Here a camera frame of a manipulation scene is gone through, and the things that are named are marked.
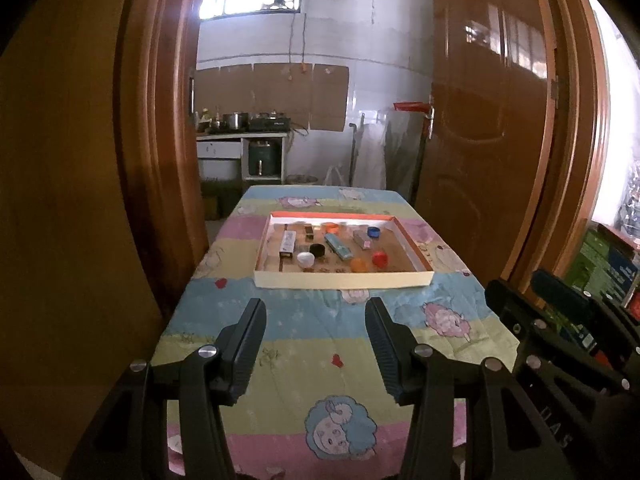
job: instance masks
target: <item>door frame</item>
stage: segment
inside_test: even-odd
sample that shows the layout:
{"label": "door frame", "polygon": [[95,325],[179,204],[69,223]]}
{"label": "door frame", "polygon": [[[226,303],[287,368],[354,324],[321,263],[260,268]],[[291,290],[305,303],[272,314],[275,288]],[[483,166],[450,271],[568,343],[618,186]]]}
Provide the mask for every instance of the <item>door frame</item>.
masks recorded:
{"label": "door frame", "polygon": [[209,245],[188,104],[202,0],[127,0],[116,46],[116,155],[136,249],[165,318]]}
{"label": "door frame", "polygon": [[511,254],[504,264],[504,269],[500,275],[500,278],[504,280],[508,279],[508,277],[510,277],[514,272],[517,261],[525,251],[529,234],[535,227],[535,219],[540,209],[540,201],[543,197],[549,166],[551,164],[551,152],[554,143],[554,136],[556,129],[558,128],[558,117],[554,114],[554,107],[557,105],[558,97],[553,93],[553,80],[551,79],[558,78],[558,67],[556,66],[557,60],[554,56],[554,52],[558,45],[558,39],[556,38],[556,30],[553,26],[552,2],[550,0],[538,0],[538,3],[540,4],[540,14],[542,16],[543,33],[545,37],[547,70],[545,126],[542,135],[542,145],[540,146],[538,169],[536,171],[536,178],[531,190],[529,204],[527,205],[527,209],[523,216],[520,231],[518,232],[518,236],[514,242]]}
{"label": "door frame", "polygon": [[563,276],[577,254],[606,158],[609,93],[604,52],[588,0],[549,0],[556,31],[558,107],[554,145],[538,210],[508,280],[529,288],[542,267]]}

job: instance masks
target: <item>cartoon sheep print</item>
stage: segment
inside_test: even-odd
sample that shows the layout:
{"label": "cartoon sheep print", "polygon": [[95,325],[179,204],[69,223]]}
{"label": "cartoon sheep print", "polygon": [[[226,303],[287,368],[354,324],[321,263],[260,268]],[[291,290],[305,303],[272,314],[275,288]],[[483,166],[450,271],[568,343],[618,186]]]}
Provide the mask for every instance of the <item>cartoon sheep print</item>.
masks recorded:
{"label": "cartoon sheep print", "polygon": [[460,314],[437,303],[425,303],[422,306],[426,326],[433,328],[438,335],[463,337],[471,341],[471,325]]}
{"label": "cartoon sheep print", "polygon": [[375,455],[376,423],[351,397],[319,400],[305,419],[306,444],[323,460],[367,460]]}

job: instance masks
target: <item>green container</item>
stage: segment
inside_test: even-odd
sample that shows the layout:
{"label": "green container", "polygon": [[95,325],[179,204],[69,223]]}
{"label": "green container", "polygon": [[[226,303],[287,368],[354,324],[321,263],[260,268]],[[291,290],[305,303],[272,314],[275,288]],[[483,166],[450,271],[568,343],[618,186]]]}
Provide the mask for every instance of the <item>green container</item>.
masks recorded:
{"label": "green container", "polygon": [[280,145],[274,140],[249,142],[249,174],[251,176],[280,176]]}

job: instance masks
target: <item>table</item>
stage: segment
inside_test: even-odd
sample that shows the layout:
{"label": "table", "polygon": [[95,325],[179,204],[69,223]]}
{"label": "table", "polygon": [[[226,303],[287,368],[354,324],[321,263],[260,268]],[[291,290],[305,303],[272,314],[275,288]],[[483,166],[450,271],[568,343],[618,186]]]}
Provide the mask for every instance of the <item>table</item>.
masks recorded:
{"label": "table", "polygon": [[[435,270],[431,285],[390,290],[256,288],[260,237],[271,211],[396,216]],[[326,186],[253,186],[194,272],[152,364],[174,362],[214,341],[249,298],[262,298],[267,327],[246,394],[222,407],[238,471],[259,479],[377,479],[396,474],[411,407],[396,406],[380,377],[364,325],[379,296],[392,319],[449,358],[496,356],[510,369],[517,339],[484,302],[464,263],[396,192]],[[168,433],[177,441],[177,407]],[[455,406],[454,442],[465,441],[465,405]],[[181,455],[170,453],[180,470]]]}

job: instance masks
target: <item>red bottle cap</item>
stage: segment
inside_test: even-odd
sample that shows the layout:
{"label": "red bottle cap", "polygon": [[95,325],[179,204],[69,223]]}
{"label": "red bottle cap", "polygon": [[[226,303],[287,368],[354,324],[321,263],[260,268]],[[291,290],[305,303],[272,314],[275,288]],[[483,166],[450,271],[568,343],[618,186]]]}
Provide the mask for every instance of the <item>red bottle cap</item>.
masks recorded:
{"label": "red bottle cap", "polygon": [[373,253],[371,261],[377,268],[384,269],[389,263],[389,257],[386,255],[385,251],[376,251]]}

